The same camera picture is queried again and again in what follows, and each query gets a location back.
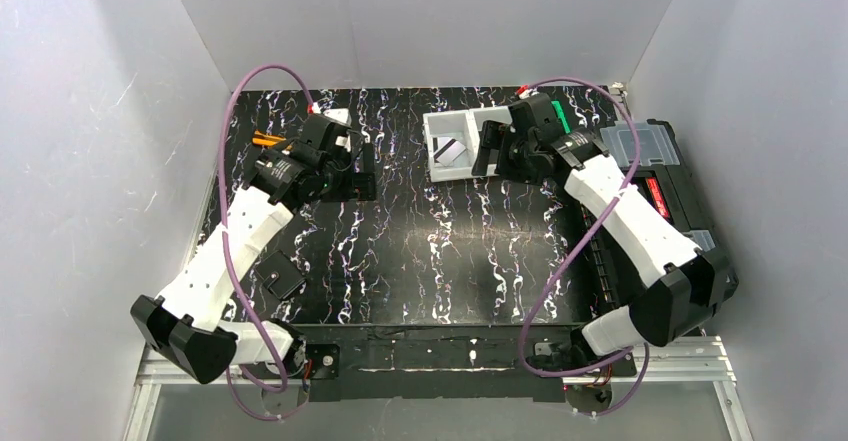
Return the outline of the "black leather card holder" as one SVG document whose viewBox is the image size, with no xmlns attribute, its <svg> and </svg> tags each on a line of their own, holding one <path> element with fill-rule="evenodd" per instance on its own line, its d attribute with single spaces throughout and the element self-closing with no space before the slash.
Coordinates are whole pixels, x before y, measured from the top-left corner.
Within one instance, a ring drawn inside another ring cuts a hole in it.
<svg viewBox="0 0 848 441">
<path fill-rule="evenodd" d="M 278 301 L 291 298 L 307 283 L 307 276 L 282 251 L 274 251 L 254 271 L 264 290 Z"/>
</svg>

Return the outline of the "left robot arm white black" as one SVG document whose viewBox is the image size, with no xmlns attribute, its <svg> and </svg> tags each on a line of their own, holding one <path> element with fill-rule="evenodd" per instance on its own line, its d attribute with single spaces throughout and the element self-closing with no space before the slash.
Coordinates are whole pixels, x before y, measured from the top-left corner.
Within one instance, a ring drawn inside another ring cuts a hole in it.
<svg viewBox="0 0 848 441">
<path fill-rule="evenodd" d="M 229 367 L 269 363 L 298 373 L 306 340 L 283 321 L 228 322 L 222 313 L 269 242 L 298 210 L 315 201 L 372 201 L 374 147 L 364 142 L 362 168 L 352 150 L 346 108 L 313 113 L 293 142 L 261 151 L 244 184 L 207 240 L 158 295 L 141 295 L 130 315 L 150 348 L 201 384 Z"/>
</svg>

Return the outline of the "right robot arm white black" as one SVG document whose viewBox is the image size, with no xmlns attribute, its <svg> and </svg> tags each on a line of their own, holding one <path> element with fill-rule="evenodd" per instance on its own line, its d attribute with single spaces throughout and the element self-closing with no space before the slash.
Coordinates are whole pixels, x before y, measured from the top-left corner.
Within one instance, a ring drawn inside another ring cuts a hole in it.
<svg viewBox="0 0 848 441">
<path fill-rule="evenodd" d="M 728 256 L 705 249 L 674 227 L 632 183 L 600 134 L 565 128 L 553 102 L 537 93 L 506 108 L 508 122 L 488 118 L 480 131 L 475 176 L 488 171 L 540 185 L 550 179 L 595 218 L 634 267 L 641 290 L 631 301 L 573 331 L 572 344 L 590 360 L 636 344 L 665 346 L 711 319 L 728 297 Z"/>
</svg>

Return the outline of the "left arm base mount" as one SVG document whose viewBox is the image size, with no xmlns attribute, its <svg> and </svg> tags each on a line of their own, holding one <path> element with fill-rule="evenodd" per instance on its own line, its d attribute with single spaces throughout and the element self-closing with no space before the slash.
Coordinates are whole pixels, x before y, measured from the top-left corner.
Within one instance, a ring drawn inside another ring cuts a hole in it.
<svg viewBox="0 0 848 441">
<path fill-rule="evenodd" d="M 339 347 L 332 344 L 300 345 L 284 358 L 284 370 L 273 361 L 239 365 L 239 374 L 229 373 L 229 394 L 249 418 L 282 423 L 303 412 L 316 392 L 316 382 L 333 380 L 339 374 Z M 257 390 L 258 405 L 250 407 L 238 392 L 236 380 Z"/>
</svg>

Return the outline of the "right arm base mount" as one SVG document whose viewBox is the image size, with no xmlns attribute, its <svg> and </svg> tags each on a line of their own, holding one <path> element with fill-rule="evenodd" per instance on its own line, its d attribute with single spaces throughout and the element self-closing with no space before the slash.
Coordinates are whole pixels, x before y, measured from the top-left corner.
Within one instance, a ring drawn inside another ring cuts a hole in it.
<svg viewBox="0 0 848 441">
<path fill-rule="evenodd" d="M 580 346 L 568 342 L 539 343 L 534 353 L 526 358 L 528 365 L 536 371 L 555 372 L 576 371 L 577 377 L 584 382 L 565 385 L 566 401 L 572 411 L 596 419 L 614 413 L 625 406 L 641 387 L 646 367 L 637 374 L 637 378 L 627 393 L 618 401 L 613 394 L 611 382 L 615 365 L 625 360 L 631 353 L 611 362 L 605 362 L 593 355 L 586 354 Z"/>
</svg>

